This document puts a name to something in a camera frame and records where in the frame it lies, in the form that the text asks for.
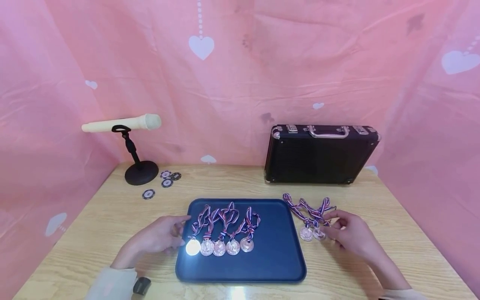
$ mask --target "tabletop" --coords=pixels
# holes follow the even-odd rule
[[[412,287],[429,299],[476,299],[415,221],[371,171],[349,186],[273,185],[263,168],[168,166],[182,177],[169,188],[161,178],[143,186],[125,182],[119,165],[18,292],[15,299],[83,299],[100,270],[137,231],[164,215],[184,215],[197,198],[282,198],[288,192],[319,207],[324,197],[357,214]],[[154,189],[144,200],[142,193]],[[297,229],[302,222],[294,218]],[[176,253],[148,254],[137,265],[152,280],[144,299],[375,299],[382,289],[368,266],[334,244],[300,240],[307,276],[300,284],[191,284],[175,276]]]

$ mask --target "sleeve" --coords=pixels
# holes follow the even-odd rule
[[[135,269],[106,267],[93,282],[85,300],[131,300],[136,278]]]
[[[384,295],[379,300],[427,300],[427,298],[413,289],[386,289]]]

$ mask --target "black briefcase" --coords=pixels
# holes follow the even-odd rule
[[[370,126],[276,125],[270,134],[265,180],[351,184],[380,138]]]

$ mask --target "red white and blue ribbon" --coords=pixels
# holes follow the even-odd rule
[[[328,221],[325,221],[324,213],[329,210],[336,210],[336,206],[330,206],[330,198],[328,197],[324,198],[324,200],[322,201],[322,206],[320,206],[318,209],[312,208],[303,198],[300,198],[299,206],[305,207],[312,217],[314,217],[317,221],[321,222],[323,226],[327,227],[330,226],[330,223]]]
[[[193,222],[192,224],[192,230],[193,234],[189,236],[191,239],[195,239],[197,237],[197,234],[200,233],[200,230],[202,230],[203,227],[208,225],[208,216],[210,215],[210,206],[205,204],[205,208],[203,211],[198,215],[197,221]]]
[[[218,213],[220,212],[220,208],[214,210],[207,218],[208,222],[208,229],[207,232],[204,234],[204,240],[209,240],[212,237],[213,228],[215,223],[220,219]]]
[[[245,221],[245,219],[243,219],[243,221],[240,223],[239,227],[237,228],[237,230],[235,230],[234,232],[232,232],[230,235],[230,241],[233,241],[235,239],[235,236],[241,232],[243,232],[243,228],[245,227],[245,224],[247,224],[247,222]]]
[[[222,240],[223,238],[227,235],[227,229],[230,224],[235,223],[239,219],[239,211],[235,209],[235,204],[233,202],[230,202],[227,208],[224,208],[220,210],[218,213],[218,216],[220,217],[220,220],[223,222],[223,230],[220,232],[220,235],[218,236],[218,240]]]
[[[256,224],[252,223],[253,216],[257,218]],[[246,226],[242,229],[242,232],[248,234],[247,241],[250,242],[253,239],[255,229],[257,229],[260,225],[260,215],[256,212],[253,212],[252,207],[249,206],[247,209],[247,213],[245,214],[244,222],[246,223]]]
[[[316,219],[312,220],[310,218],[305,217],[299,210],[299,208],[302,207],[302,205],[295,205],[292,202],[292,197],[290,196],[289,193],[283,194],[283,200],[287,205],[290,207],[290,210],[295,214],[300,220],[302,220],[305,223],[305,227],[310,228],[312,226],[318,227],[318,221]]]

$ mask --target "pink backdrop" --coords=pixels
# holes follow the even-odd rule
[[[128,158],[80,125],[148,112],[162,127],[132,139],[160,164],[261,165],[276,123],[377,128],[368,164],[480,294],[475,5],[0,2],[2,293]]]

